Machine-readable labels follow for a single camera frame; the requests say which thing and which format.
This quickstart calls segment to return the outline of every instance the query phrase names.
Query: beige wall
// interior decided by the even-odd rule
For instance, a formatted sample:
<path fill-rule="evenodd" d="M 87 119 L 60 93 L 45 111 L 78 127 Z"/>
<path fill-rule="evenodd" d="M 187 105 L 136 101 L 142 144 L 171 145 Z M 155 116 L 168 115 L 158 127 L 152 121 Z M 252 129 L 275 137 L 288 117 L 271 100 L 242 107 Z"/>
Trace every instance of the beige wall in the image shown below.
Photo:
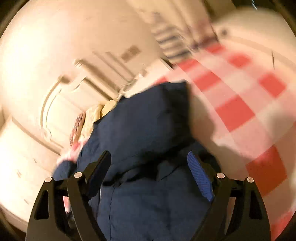
<path fill-rule="evenodd" d="M 126 1 L 31 0 L 0 39 L 1 99 L 40 137 L 42 101 L 58 76 L 73 80 L 78 74 L 74 60 L 84 58 L 95 65 L 93 51 L 119 57 L 131 45 L 142 51 L 127 63 L 134 73 L 161 56 L 147 25 Z"/>

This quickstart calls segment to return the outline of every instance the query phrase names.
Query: metal pin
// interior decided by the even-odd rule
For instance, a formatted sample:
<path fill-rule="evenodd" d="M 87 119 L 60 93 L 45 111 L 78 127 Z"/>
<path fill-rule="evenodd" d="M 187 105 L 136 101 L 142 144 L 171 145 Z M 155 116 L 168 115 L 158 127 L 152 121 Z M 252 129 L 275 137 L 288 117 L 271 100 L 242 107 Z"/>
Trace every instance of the metal pin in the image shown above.
<path fill-rule="evenodd" d="M 81 172 L 77 172 L 77 173 L 74 174 L 74 177 L 75 178 L 80 178 L 80 177 L 82 177 L 82 173 Z"/>
<path fill-rule="evenodd" d="M 46 183 L 50 183 L 52 181 L 52 177 L 47 177 L 46 179 L 45 179 L 45 182 Z"/>
<path fill-rule="evenodd" d="M 247 178 L 247 181 L 248 181 L 249 183 L 253 183 L 253 182 L 254 182 L 254 179 L 251 178 L 251 177 L 248 177 L 248 178 Z"/>
<path fill-rule="evenodd" d="M 218 172 L 217 177 L 220 178 L 220 179 L 223 179 L 225 177 L 225 175 L 223 173 L 221 173 L 221 172 Z"/>

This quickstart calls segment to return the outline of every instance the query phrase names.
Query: wall outlet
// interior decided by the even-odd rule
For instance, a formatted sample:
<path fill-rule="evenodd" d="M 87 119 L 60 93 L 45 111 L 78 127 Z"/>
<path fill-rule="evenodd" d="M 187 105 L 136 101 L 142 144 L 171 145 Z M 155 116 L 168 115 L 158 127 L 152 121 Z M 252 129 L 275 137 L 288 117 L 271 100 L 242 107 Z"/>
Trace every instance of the wall outlet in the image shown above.
<path fill-rule="evenodd" d="M 132 45 L 121 55 L 121 58 L 125 63 L 127 63 L 139 53 L 141 53 L 141 50 L 136 45 Z"/>

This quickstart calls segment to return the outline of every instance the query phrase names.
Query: blue gripper pad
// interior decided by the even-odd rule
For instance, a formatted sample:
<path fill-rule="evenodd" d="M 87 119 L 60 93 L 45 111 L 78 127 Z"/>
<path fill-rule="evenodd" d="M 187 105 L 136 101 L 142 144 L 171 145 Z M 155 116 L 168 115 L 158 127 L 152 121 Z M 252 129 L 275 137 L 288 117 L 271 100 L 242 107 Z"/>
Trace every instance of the blue gripper pad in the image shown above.
<path fill-rule="evenodd" d="M 212 182 L 192 151 L 187 155 L 187 163 L 200 192 L 209 202 L 212 202 L 215 197 Z"/>

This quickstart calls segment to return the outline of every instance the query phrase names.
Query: red and white checkered cloth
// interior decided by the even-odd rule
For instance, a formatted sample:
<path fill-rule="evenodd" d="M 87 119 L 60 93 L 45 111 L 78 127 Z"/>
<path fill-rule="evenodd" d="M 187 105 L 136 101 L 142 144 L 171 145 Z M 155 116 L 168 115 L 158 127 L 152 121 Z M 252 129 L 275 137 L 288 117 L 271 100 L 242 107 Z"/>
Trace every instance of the red and white checkered cloth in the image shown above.
<path fill-rule="evenodd" d="M 192 86 L 191 128 L 230 178 L 253 177 L 272 239 L 296 209 L 296 81 L 245 53 L 213 45 L 156 83 Z"/>

